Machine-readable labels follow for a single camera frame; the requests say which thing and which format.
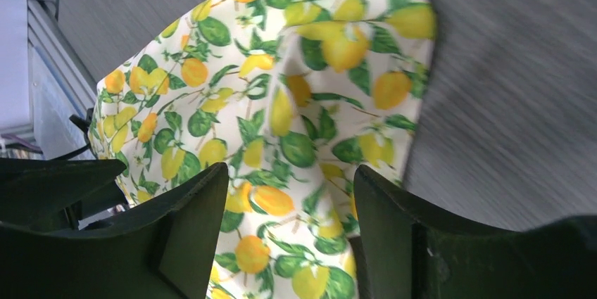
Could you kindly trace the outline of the lemon print skirt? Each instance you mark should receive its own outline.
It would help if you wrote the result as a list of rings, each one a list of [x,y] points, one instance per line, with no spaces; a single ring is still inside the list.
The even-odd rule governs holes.
[[[219,162],[207,298],[357,298],[353,178],[403,176],[429,0],[207,0],[105,76],[88,132],[130,205]]]

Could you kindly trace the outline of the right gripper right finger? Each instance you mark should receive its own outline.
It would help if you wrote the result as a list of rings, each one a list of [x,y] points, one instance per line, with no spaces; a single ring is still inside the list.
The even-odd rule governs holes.
[[[356,170],[354,191],[362,298],[596,297],[593,215],[499,229],[400,189],[366,165]]]

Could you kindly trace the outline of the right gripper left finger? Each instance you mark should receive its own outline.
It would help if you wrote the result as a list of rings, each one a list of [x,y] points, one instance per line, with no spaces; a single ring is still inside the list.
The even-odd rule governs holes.
[[[83,229],[53,221],[124,170],[116,159],[1,160],[2,298],[205,297],[226,164]]]

